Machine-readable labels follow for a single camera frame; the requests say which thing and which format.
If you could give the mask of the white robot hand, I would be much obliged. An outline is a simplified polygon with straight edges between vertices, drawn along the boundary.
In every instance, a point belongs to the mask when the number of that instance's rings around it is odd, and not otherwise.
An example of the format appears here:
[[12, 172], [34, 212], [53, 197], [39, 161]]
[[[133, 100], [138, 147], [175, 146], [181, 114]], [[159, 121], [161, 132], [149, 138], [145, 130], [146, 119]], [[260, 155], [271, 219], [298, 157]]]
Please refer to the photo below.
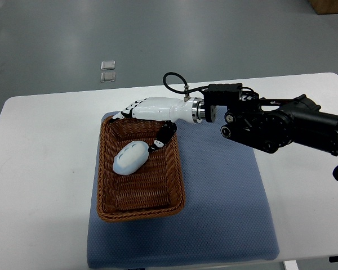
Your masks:
[[132, 117], [142, 120], [165, 121], [153, 144], [148, 148], [148, 152], [154, 152], [170, 142], [177, 131], [177, 126], [174, 123], [177, 120], [181, 119], [188, 123], [200, 123], [205, 120], [204, 101], [198, 97], [192, 97], [187, 101], [177, 98], [149, 97], [133, 102], [123, 111], [113, 115], [109, 122], [114, 123], [117, 120]]

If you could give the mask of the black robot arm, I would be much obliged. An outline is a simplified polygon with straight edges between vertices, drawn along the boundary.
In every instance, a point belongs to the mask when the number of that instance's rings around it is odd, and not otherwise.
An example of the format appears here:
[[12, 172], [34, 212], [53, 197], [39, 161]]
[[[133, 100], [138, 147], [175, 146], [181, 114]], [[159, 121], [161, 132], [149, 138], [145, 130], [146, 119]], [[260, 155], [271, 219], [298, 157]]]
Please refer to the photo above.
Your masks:
[[[338, 115], [323, 113], [321, 107], [302, 94], [293, 99], [266, 99], [242, 84], [210, 84], [195, 88], [203, 98], [192, 97], [188, 85], [184, 98], [150, 97], [133, 102], [115, 114], [119, 119], [163, 121], [149, 152], [160, 149], [176, 132], [175, 121], [205, 120], [213, 123], [217, 107], [225, 106], [221, 135], [229, 140], [272, 154], [279, 148], [298, 143], [338, 156]], [[338, 181], [338, 166], [333, 170]]]

